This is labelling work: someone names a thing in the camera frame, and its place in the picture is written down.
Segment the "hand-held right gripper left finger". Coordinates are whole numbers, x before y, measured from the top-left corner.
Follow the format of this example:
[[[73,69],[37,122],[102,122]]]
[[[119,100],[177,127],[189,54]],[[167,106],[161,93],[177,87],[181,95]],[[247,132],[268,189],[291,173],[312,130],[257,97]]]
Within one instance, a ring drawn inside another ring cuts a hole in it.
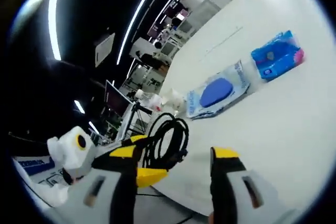
[[[134,223],[138,160],[136,147],[120,147],[93,161],[93,182],[83,203],[98,216],[95,223]]]

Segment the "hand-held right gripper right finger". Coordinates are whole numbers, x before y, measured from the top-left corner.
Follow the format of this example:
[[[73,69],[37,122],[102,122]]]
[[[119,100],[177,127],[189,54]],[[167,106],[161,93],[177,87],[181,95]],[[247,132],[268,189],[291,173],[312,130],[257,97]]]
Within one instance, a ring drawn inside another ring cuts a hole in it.
[[[211,147],[213,223],[265,223],[265,180],[247,170],[239,154]]]

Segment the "person's left hand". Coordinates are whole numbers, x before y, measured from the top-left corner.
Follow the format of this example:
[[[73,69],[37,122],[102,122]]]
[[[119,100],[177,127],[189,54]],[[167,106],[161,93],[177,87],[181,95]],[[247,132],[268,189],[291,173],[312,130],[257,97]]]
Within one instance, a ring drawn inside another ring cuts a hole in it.
[[[62,176],[68,185],[73,185],[74,183],[80,181],[83,178],[83,176],[77,178],[71,177],[70,174],[64,168],[62,169]]]

